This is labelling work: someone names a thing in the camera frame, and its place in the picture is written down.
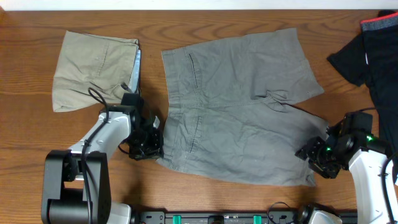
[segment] red stripe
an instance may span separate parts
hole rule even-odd
[[[380,20],[383,20],[383,19],[389,19],[389,18],[392,18],[392,17],[395,17],[395,16],[398,16],[398,12],[393,13],[393,14],[388,15],[388,16],[382,16],[382,17],[378,17],[378,18],[374,18],[374,19],[367,19],[367,20],[361,21],[361,24],[364,24],[364,23],[367,23],[367,22],[380,21]]]

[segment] black garment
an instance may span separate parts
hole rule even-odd
[[[379,15],[386,16],[362,21],[363,33],[328,60],[350,83],[357,86],[365,83],[369,88],[374,105],[380,108],[377,110],[379,136],[389,141],[395,152],[398,150],[398,13]],[[398,158],[393,161],[396,181]]]

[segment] gray garment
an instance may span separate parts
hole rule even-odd
[[[162,52],[169,90],[170,169],[250,184],[310,185],[294,154],[328,123],[295,104],[323,93],[295,29]]]
[[[98,103],[88,87],[98,90],[107,103],[120,103],[130,81],[138,50],[137,39],[65,34],[52,87],[55,112],[73,111]]]

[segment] wooden table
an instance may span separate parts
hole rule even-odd
[[[79,11],[6,12],[0,22],[0,222],[40,223],[44,159],[67,149],[97,120],[101,105],[52,111],[52,79],[66,30],[137,38],[142,49],[142,95],[164,121],[167,86],[161,50],[257,32],[298,28],[298,37],[325,93],[296,105],[331,124],[373,105],[368,89],[349,84],[326,61],[377,11]],[[378,119],[374,116],[374,133]],[[318,187],[234,184],[136,162],[115,152],[109,164],[112,198],[169,211],[267,210],[318,202],[355,209],[351,174],[316,176]]]

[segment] beige cloth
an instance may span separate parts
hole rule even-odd
[[[78,110],[97,103],[88,87],[107,103],[120,103],[138,50],[137,39],[65,34],[52,88],[54,112]]]

